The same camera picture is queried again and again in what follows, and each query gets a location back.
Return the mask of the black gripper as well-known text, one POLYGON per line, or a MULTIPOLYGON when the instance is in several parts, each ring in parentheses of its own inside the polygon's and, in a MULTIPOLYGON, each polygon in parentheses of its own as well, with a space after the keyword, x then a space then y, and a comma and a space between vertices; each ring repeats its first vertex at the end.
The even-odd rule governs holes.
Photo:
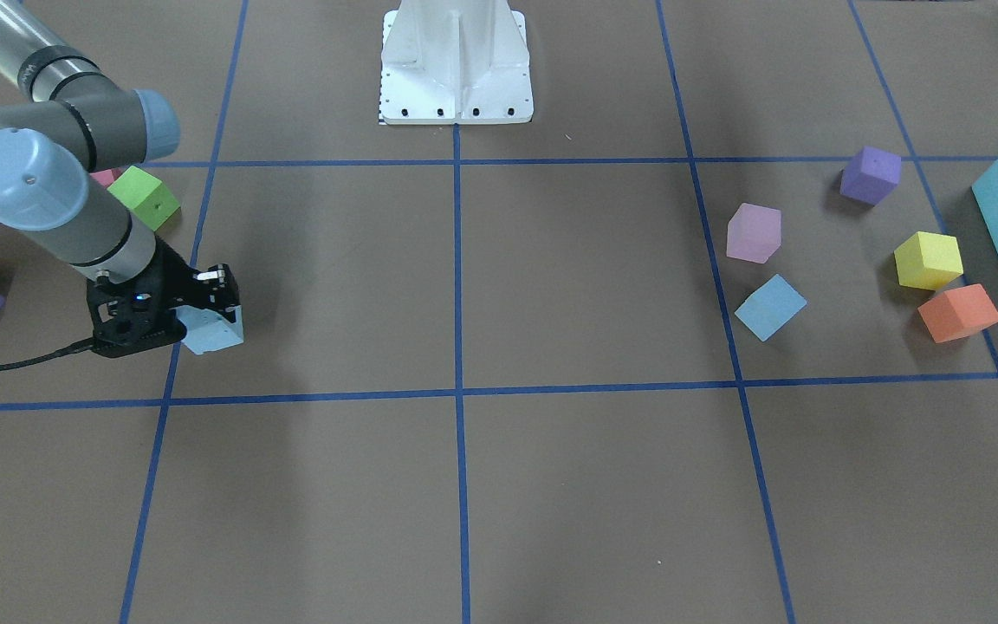
POLYGON ((226 315, 241 305, 237 277, 226 263, 198 271, 170 248, 156 249, 138 276, 123 283, 100 276, 88 281, 91 350, 103 358, 181 343, 185 328, 175 309, 214 309, 226 315))

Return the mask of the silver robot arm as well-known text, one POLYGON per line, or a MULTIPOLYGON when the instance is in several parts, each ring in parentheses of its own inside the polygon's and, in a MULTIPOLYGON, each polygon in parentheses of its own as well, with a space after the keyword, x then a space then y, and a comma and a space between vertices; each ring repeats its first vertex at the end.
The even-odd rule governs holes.
POLYGON ((94 180, 178 149, 181 127, 159 92, 124 90, 16 1, 0 1, 0 75, 24 104, 0 107, 0 225, 87 281, 92 334, 55 358, 123 358, 181 343, 195 354, 244 341, 229 265, 193 269, 94 180))

